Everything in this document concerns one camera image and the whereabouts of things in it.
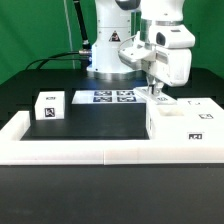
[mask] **white foam block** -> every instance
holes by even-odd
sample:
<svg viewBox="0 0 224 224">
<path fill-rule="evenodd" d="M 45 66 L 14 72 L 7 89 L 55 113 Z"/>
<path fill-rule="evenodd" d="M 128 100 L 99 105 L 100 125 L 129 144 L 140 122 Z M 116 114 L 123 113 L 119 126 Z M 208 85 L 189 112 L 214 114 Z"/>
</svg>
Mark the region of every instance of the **white foam block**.
<svg viewBox="0 0 224 224">
<path fill-rule="evenodd" d="M 0 139 L 5 141 L 19 141 L 29 127 L 29 111 L 19 111 L 0 131 Z"/>
<path fill-rule="evenodd" d="M 177 105 L 147 107 L 151 139 L 214 140 L 222 139 L 224 111 L 211 99 L 178 99 Z"/>
<path fill-rule="evenodd" d="M 64 91 L 40 92 L 35 104 L 36 120 L 64 119 Z"/>
</svg>

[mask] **white cube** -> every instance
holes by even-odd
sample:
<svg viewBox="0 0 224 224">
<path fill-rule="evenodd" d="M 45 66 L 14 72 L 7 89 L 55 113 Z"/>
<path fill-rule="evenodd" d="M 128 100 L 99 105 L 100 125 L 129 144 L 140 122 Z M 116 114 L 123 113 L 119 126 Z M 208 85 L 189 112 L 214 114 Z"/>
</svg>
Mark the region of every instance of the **white cube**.
<svg viewBox="0 0 224 224">
<path fill-rule="evenodd" d="M 36 120 L 64 119 L 64 91 L 40 92 L 35 104 Z"/>
</svg>

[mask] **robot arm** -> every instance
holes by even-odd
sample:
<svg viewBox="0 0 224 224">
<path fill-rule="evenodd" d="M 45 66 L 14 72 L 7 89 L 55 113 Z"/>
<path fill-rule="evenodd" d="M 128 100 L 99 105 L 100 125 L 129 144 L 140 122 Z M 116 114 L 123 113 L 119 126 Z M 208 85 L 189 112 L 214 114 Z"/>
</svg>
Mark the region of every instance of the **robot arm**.
<svg viewBox="0 0 224 224">
<path fill-rule="evenodd" d="M 119 49 L 123 63 L 142 69 L 151 80 L 169 86 L 186 84 L 194 36 L 181 24 L 185 0 L 142 0 L 141 30 L 132 47 Z"/>
</svg>

